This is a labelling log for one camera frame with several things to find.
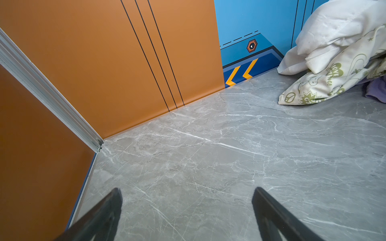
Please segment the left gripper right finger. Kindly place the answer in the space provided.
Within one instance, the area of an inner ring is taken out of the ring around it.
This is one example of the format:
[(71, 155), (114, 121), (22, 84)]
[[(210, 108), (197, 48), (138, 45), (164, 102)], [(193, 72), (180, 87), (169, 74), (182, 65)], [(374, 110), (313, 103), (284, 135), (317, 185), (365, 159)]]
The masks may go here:
[(263, 241), (321, 241), (314, 233), (262, 187), (257, 187), (252, 206)]

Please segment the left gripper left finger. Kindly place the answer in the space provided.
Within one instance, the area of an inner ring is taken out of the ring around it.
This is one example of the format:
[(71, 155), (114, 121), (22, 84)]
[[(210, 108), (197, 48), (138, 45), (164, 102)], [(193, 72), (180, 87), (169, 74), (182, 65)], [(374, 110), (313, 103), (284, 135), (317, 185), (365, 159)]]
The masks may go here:
[(118, 229), (122, 204), (121, 190), (114, 188), (56, 240), (113, 241)]

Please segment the purple t-shirt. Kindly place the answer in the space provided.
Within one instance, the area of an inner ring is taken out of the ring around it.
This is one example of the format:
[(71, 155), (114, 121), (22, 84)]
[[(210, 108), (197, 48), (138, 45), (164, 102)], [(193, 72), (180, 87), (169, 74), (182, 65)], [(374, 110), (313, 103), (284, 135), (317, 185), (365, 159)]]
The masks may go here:
[(381, 103), (386, 103), (386, 76), (381, 76), (376, 79), (361, 80), (357, 85), (363, 85), (363, 96), (366, 98), (377, 100)]

